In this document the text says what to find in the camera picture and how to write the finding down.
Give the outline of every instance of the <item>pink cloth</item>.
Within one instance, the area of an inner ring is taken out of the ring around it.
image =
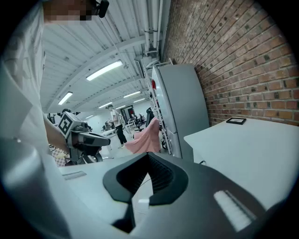
[[[154,117],[149,125],[141,132],[134,134],[134,140],[125,143],[125,146],[133,154],[145,152],[159,152],[159,120]]]

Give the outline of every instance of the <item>fluorescent light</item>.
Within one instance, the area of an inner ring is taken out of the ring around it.
[[[121,66],[122,65],[122,62],[121,61],[117,61],[117,62],[114,62],[108,66],[105,66],[104,68],[96,71],[95,73],[91,74],[90,76],[86,77],[87,80],[91,81],[93,79],[95,79],[96,77],[106,73],[107,71],[110,71],[118,66]]]
[[[72,94],[72,92],[67,92],[67,94],[62,98],[62,100],[58,104],[62,105],[69,97],[71,97]]]
[[[139,100],[137,100],[137,101],[134,101],[133,103],[136,103],[136,102],[138,102],[138,101],[142,101],[142,100],[144,100],[145,98],[143,98],[143,99],[139,99]]]
[[[120,109],[120,108],[123,108],[123,107],[125,107],[125,105],[123,105],[123,106],[121,106],[121,107],[118,107],[118,108],[116,108],[116,110],[118,110],[118,109]]]
[[[136,95],[136,94],[139,94],[139,93],[141,93],[141,92],[140,92],[140,91],[137,91],[137,92],[135,92],[135,93],[132,93],[132,94],[129,94],[129,95],[124,96],[124,98],[125,98],[125,97],[129,97],[129,96],[132,96],[132,95]]]
[[[107,106],[107,105],[109,105],[109,104],[112,104],[112,102],[109,102],[109,103],[107,103],[107,104],[104,104],[104,105],[100,106],[99,109],[100,109],[100,108],[103,108],[103,107],[105,107],[105,106]]]

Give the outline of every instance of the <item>brick wall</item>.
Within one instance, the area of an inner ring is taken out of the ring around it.
[[[172,0],[163,60],[194,65],[210,125],[232,116],[299,126],[299,69],[252,0]]]

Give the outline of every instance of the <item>white ceiling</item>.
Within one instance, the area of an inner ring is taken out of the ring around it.
[[[65,108],[89,112],[108,102],[118,107],[148,97],[147,84],[140,78],[134,62],[144,52],[145,43],[140,1],[109,0],[109,3],[105,18],[95,16],[92,21],[75,25],[45,27],[46,62],[41,86],[44,112],[61,112]],[[151,0],[148,0],[148,12],[152,33]],[[166,18],[168,14],[163,15],[162,21]],[[161,24],[161,33],[166,28],[164,25]],[[123,66],[92,81],[86,80],[91,73],[117,60]],[[68,91],[73,95],[58,105]],[[142,93],[123,98],[136,91]]]

